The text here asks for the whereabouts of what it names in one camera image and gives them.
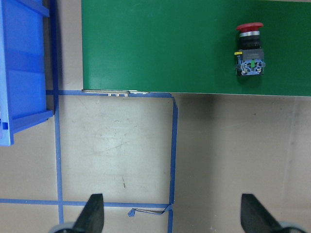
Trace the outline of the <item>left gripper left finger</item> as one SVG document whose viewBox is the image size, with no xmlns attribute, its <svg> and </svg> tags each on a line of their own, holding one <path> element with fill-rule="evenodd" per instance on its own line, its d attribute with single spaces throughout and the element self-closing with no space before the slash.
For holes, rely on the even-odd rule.
<svg viewBox="0 0 311 233">
<path fill-rule="evenodd" d="M 92 194 L 74 223 L 74 233 L 101 233 L 104 228 L 104 200 L 102 194 Z"/>
</svg>

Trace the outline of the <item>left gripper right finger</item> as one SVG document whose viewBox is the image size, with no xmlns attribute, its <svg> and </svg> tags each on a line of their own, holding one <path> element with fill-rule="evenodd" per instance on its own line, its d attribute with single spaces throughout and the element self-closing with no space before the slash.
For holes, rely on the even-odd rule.
<svg viewBox="0 0 311 233">
<path fill-rule="evenodd" d="M 241 226 L 245 233 L 274 233 L 281 225 L 253 194 L 242 194 Z"/>
</svg>

